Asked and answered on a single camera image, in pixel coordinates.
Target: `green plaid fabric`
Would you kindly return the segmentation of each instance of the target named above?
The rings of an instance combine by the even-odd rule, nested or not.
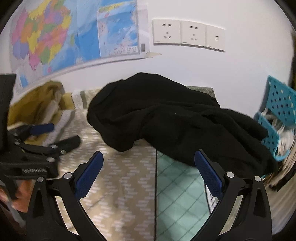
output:
[[[188,88],[215,97],[212,88]],[[157,152],[156,192],[156,240],[190,241],[210,215],[197,168]]]

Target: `teal plastic basket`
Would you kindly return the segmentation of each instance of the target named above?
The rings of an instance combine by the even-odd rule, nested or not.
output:
[[[266,107],[285,126],[296,126],[296,91],[271,76],[268,77],[268,82],[270,84],[270,90]],[[290,151],[287,151],[284,156],[276,155],[279,145],[279,135],[276,129],[261,113],[259,113],[258,122],[268,131],[268,136],[264,138],[261,143],[270,150],[277,161],[284,160],[289,155]]]

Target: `map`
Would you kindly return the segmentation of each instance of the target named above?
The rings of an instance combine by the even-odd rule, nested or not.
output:
[[[138,32],[136,0],[25,0],[10,33],[16,90],[67,67],[139,54]]]

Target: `electrical outlet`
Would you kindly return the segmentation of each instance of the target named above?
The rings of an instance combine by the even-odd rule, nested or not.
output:
[[[170,19],[152,20],[154,44],[180,44],[180,21]]]
[[[225,51],[225,30],[207,25],[207,44],[210,49]]]
[[[205,47],[205,24],[181,21],[181,43]]]

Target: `white wall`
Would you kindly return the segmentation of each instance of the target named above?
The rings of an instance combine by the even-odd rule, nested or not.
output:
[[[254,116],[268,75],[287,83],[293,57],[290,22],[274,0],[138,0],[151,20],[191,20],[226,29],[226,52],[151,46],[154,58],[103,64],[55,78],[66,91],[102,87],[137,72],[161,74],[184,85],[214,88],[221,107]],[[10,73],[9,28],[0,35],[0,72]]]

